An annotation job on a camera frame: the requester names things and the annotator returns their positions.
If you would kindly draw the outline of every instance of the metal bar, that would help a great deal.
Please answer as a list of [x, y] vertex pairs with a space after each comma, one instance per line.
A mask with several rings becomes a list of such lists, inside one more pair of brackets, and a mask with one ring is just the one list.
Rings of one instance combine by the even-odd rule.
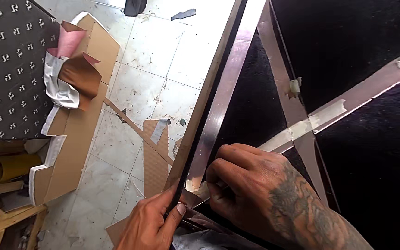
[[208, 118], [203, 127], [191, 168], [185, 183], [186, 190], [198, 191], [206, 171], [209, 156], [216, 142], [234, 87], [259, 22], [265, 0], [249, 0], [246, 4], [234, 44], [220, 78]]

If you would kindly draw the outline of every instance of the brown cardboard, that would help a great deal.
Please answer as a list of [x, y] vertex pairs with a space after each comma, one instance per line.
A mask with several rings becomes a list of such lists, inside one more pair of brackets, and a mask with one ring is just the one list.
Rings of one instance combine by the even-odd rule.
[[119, 51], [119, 44], [90, 15], [77, 25], [87, 30], [76, 54], [86, 52], [99, 60], [96, 64], [102, 75], [98, 94], [86, 111], [60, 108], [49, 129], [49, 135], [67, 135], [53, 166], [34, 171], [32, 188], [35, 205], [43, 204], [78, 187], [92, 135], [97, 125], [103, 99]]
[[100, 62], [95, 64], [95, 68], [102, 76], [101, 81], [109, 84], [119, 44], [90, 15], [83, 17], [78, 22], [78, 27], [85, 29], [87, 33], [72, 56], [86, 52], [99, 60]]
[[116, 222], [113, 225], [108, 226], [106, 228], [106, 232], [108, 232], [109, 238], [112, 241], [112, 244], [116, 247], [121, 240], [121, 234], [126, 229], [126, 225], [128, 223], [129, 217], [122, 219], [121, 221]]
[[[143, 132], [147, 137], [152, 136], [157, 123], [158, 120], [143, 122]], [[168, 126], [163, 129], [157, 147], [162, 153], [168, 155]], [[143, 141], [143, 174], [144, 196], [152, 197], [163, 191], [168, 178], [168, 163], [145, 141]]]

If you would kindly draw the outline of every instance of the silver reflective surface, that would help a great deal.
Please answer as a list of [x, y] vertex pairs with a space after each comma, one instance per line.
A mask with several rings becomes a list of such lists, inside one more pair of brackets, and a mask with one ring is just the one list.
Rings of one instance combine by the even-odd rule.
[[220, 78], [217, 92], [212, 101], [208, 118], [203, 127], [197, 149], [187, 175], [185, 188], [187, 191], [198, 191], [205, 173], [208, 159], [222, 126], [234, 87], [245, 61], [246, 54], [259, 22], [265, 0], [248, 0], [237, 30], [228, 60]]

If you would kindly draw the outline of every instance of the paper scrap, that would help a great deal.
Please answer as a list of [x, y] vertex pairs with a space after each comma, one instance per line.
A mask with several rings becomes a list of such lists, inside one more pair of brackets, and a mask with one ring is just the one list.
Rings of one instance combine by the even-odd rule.
[[175, 20], [175, 19], [183, 19], [189, 16], [194, 16], [196, 14], [196, 9], [190, 9], [187, 10], [185, 12], [179, 12], [178, 14], [176, 14], [175, 16], [171, 17], [171, 21]]
[[161, 134], [163, 134], [163, 129], [169, 124], [171, 124], [171, 120], [169, 118], [162, 118], [158, 120], [157, 126], [155, 126], [154, 132], [151, 136], [151, 140], [155, 144], [157, 144], [157, 142], [160, 140]]

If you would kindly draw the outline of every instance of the crumpled white material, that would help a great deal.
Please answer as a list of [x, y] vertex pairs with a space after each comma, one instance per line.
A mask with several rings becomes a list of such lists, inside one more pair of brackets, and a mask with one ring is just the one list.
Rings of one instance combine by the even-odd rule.
[[53, 103], [68, 109], [77, 109], [80, 104], [80, 94], [70, 84], [58, 79], [59, 71], [65, 60], [52, 56], [46, 52], [44, 60], [44, 84], [46, 94]]

